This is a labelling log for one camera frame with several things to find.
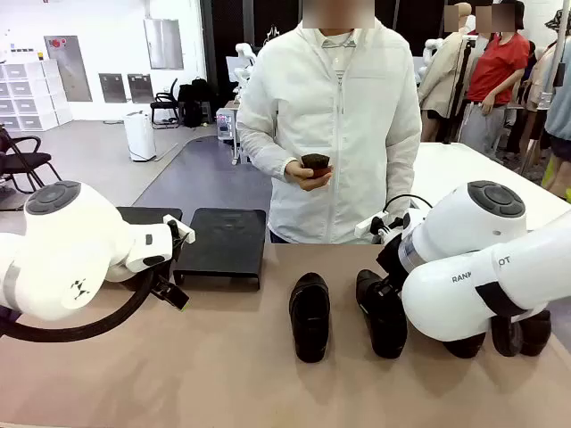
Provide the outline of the white drawer cabinet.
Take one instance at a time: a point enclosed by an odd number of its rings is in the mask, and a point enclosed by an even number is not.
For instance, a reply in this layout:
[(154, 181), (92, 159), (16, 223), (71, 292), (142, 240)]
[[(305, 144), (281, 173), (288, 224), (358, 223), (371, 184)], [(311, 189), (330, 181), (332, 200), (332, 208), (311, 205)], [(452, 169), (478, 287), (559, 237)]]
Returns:
[(46, 131), (73, 121), (55, 60), (0, 64), (0, 125)]

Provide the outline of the white desk table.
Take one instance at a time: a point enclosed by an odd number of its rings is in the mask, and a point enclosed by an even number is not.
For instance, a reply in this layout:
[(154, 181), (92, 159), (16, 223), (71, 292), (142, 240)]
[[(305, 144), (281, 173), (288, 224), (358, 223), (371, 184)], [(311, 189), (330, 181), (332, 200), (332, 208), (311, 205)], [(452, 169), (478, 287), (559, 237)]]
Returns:
[(537, 211), (545, 216), (558, 216), (571, 210), (570, 203), (464, 144), (421, 144), (414, 171), (412, 192), (431, 203), (462, 184), (488, 180), (517, 193), (528, 213)]

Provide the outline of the person's right forearm white sleeve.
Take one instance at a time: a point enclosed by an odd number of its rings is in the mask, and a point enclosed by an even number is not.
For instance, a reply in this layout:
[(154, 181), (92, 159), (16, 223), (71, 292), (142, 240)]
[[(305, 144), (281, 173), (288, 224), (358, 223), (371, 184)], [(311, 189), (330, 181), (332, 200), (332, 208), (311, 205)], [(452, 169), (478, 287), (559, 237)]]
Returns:
[(286, 166), (294, 157), (275, 143), (267, 133), (249, 128), (240, 128), (241, 146), (252, 164), (266, 175), (285, 181)]

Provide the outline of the black hat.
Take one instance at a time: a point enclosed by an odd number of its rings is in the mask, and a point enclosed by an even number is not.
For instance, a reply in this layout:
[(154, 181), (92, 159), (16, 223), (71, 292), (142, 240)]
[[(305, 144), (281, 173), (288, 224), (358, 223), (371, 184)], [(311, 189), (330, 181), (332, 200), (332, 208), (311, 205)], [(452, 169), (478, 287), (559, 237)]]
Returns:
[[(554, 17), (547, 21), (544, 26), (547, 29), (551, 29), (553, 31), (559, 32), (561, 27), (563, 17), (563, 11), (561, 9), (557, 10)], [(571, 34), (571, 12), (567, 16), (567, 24), (566, 24), (566, 33)]]

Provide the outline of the grey wall panel red sign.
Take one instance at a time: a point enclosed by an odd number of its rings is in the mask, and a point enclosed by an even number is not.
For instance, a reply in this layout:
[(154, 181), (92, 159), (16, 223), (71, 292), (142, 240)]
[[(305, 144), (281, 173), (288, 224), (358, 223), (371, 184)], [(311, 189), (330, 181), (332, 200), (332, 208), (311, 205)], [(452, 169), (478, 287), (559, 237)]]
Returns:
[(55, 60), (67, 100), (73, 103), (93, 101), (77, 36), (44, 36), (47, 53)]

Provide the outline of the mannequin in red shirt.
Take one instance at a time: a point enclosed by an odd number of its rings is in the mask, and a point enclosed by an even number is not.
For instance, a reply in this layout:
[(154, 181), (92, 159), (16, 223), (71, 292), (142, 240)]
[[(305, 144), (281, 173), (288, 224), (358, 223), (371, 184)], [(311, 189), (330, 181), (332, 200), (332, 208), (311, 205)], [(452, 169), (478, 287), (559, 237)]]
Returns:
[(513, 89), (528, 64), (531, 45), (521, 35), (525, 5), (521, 0), (501, 0), (491, 7), (489, 43), (478, 59), (466, 95), (467, 107), (459, 141), (491, 155), (505, 123)]

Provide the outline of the white air purifier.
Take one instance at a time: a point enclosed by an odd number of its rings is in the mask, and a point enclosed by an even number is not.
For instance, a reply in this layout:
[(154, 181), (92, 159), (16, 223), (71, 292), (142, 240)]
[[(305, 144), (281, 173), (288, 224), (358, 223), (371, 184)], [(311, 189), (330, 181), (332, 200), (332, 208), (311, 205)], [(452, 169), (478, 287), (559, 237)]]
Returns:
[(130, 159), (134, 162), (154, 160), (156, 146), (150, 116), (144, 111), (134, 111), (124, 117), (123, 124)]

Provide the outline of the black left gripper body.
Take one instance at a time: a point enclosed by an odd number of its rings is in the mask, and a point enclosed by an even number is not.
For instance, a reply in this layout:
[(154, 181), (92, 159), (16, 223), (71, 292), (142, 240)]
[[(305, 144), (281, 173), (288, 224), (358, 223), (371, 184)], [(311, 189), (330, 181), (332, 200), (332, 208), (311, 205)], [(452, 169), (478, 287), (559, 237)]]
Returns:
[(169, 290), (173, 285), (170, 280), (171, 264), (173, 261), (178, 259), (184, 243), (184, 238), (178, 230), (178, 224), (176, 222), (167, 222), (166, 225), (170, 229), (172, 255), (169, 260), (164, 261), (153, 268), (154, 290)]

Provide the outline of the dark grey floor mat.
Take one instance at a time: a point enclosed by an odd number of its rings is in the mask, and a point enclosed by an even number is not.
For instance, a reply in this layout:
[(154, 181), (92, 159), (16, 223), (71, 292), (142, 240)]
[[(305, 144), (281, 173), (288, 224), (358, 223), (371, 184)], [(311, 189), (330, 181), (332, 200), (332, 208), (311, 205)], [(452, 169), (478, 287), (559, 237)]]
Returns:
[(231, 163), (231, 148), (215, 136), (188, 142), (134, 204), (178, 208), (186, 223), (200, 208), (269, 211), (270, 178), (251, 163)]

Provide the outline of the person's right hand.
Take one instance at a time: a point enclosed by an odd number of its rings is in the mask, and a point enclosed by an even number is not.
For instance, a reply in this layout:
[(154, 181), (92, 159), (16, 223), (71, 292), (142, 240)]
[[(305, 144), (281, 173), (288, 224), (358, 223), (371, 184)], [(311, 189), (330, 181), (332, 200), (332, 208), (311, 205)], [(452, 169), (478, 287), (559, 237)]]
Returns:
[(306, 169), (299, 161), (292, 160), (285, 166), (285, 176), (295, 182), (303, 191), (310, 192), (328, 184), (333, 176), (331, 168), (318, 171)]

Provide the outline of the tall metal wall panel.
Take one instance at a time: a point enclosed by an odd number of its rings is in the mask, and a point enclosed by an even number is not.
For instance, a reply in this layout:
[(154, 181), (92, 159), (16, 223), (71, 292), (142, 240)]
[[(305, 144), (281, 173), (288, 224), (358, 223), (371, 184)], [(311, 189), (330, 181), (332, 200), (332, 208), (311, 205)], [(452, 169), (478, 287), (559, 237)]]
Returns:
[(184, 69), (178, 20), (145, 19), (144, 26), (151, 69)]

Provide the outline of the computer case with lights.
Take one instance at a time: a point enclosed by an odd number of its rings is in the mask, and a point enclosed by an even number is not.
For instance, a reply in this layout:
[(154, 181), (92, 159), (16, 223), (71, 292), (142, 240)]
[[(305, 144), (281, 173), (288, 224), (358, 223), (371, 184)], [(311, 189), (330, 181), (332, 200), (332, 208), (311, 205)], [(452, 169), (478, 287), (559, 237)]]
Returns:
[(231, 134), (231, 113), (226, 108), (219, 108), (216, 112), (216, 125), (220, 141), (233, 141)]

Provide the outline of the person's left forearm white sleeve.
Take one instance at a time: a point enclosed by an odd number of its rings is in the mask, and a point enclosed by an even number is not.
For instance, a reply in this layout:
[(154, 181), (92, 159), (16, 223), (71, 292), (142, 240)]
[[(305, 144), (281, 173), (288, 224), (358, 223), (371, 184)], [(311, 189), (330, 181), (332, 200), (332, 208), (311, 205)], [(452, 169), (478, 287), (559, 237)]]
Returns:
[(399, 196), (388, 206), (391, 214), (402, 216), (410, 206), (410, 194), (414, 182), (414, 162), (418, 155), (420, 137), (414, 136), (387, 147), (386, 200)]

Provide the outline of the person in white jacket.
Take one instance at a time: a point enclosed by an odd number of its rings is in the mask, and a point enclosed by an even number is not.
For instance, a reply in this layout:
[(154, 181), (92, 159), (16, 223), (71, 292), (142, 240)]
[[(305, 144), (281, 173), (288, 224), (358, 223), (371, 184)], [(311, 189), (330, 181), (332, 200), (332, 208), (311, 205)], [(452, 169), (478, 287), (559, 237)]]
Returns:
[(303, 191), (270, 177), (273, 243), (343, 244), (386, 200), (387, 147), (421, 137), (408, 42), (375, 15), (375, 0), (303, 0), (298, 26), (258, 54), (237, 132), (269, 134), (295, 161), (330, 158), (328, 184)]

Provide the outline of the black folding chair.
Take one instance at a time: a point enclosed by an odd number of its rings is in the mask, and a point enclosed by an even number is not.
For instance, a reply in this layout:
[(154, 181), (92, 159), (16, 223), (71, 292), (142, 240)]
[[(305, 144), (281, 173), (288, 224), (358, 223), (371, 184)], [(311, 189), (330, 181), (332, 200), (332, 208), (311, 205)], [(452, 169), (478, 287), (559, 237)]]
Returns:
[[(30, 152), (23, 151), (20, 143), (32, 141), (35, 143)], [(52, 156), (47, 152), (41, 152), (42, 140), (38, 136), (18, 136), (12, 137), (3, 124), (0, 124), (0, 178), (12, 183), (16, 192), (31, 195), (46, 184), (37, 173), (37, 169), (47, 166), (54, 174), (57, 181), (62, 181), (62, 177), (56, 171), (52, 161)], [(16, 177), (24, 175), (29, 182), (30, 189), (22, 189)]]

